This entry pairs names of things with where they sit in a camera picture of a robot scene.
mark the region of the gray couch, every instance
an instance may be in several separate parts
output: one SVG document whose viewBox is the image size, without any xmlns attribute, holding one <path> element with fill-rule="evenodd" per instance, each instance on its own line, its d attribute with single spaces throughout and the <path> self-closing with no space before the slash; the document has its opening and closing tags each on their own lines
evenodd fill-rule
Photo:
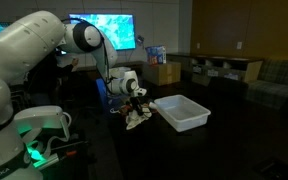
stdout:
<svg viewBox="0 0 288 180">
<path fill-rule="evenodd" d="M 265 60 L 258 80 L 249 83 L 246 99 L 280 109 L 288 98 L 288 60 Z"/>
</svg>

